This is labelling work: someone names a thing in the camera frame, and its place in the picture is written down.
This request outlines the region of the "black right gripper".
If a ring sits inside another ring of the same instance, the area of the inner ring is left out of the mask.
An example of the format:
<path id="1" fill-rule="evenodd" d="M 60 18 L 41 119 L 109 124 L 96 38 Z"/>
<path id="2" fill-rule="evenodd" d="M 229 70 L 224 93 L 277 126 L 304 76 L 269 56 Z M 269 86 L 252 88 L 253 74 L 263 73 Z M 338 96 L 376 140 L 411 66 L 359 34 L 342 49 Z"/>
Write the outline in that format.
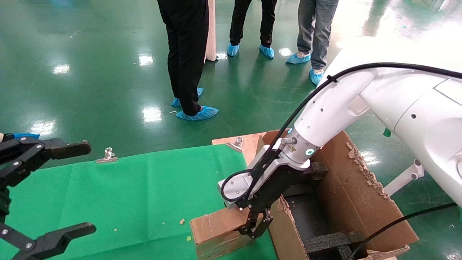
<path id="1" fill-rule="evenodd" d="M 254 233 L 254 239 L 261 237 L 273 221 L 270 211 L 265 211 L 265 209 L 270 209 L 289 186 L 306 180 L 309 174 L 311 174 L 311 166 L 302 170 L 289 165 L 278 166 L 248 202 L 240 203 L 241 208 L 248 206 L 250 209 L 247 221 L 240 227 L 240 234 L 252 237 Z M 264 212 L 263 218 L 256 226 L 258 214 L 262 212 Z"/>

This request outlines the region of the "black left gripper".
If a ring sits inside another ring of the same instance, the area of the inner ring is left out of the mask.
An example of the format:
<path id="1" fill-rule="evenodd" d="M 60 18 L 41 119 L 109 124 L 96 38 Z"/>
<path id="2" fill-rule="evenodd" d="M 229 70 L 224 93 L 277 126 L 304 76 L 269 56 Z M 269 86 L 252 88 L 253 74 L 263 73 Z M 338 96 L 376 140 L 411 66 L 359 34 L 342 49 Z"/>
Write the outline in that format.
<path id="1" fill-rule="evenodd" d="M 67 143 L 59 138 L 24 137 L 1 143 L 0 151 L 3 166 L 0 171 L 0 220 L 5 221 L 10 213 L 8 186 L 17 186 L 49 160 L 87 155 L 91 153 L 91 145 L 87 141 Z M 1 239 L 19 250 L 13 260 L 45 260 L 63 254 L 72 240 L 93 234 L 97 227 L 84 222 L 48 232 L 35 240 L 4 223 L 0 224 L 0 230 Z"/>

